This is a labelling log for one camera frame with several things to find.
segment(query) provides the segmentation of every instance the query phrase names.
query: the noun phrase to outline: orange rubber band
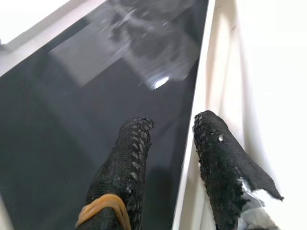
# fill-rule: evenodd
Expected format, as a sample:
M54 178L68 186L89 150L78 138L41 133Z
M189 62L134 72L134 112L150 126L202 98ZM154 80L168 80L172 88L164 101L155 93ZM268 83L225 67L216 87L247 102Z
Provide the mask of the orange rubber band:
M122 199L115 194L102 195L92 203L84 206L79 214L79 219L76 223L76 227L87 221L89 218L97 214L101 209L105 207L111 207L115 210L116 217L124 230L131 230L126 206Z

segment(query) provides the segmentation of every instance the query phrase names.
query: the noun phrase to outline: rubber band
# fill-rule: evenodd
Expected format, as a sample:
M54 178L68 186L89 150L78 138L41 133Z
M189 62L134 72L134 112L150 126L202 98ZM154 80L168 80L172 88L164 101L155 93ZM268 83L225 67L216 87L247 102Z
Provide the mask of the rubber band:
M124 230L131 230L129 216L126 206L122 199L115 194L105 194L94 200L92 203L84 206L79 214L76 227L84 223L99 211L106 207L111 207L115 210L116 217Z

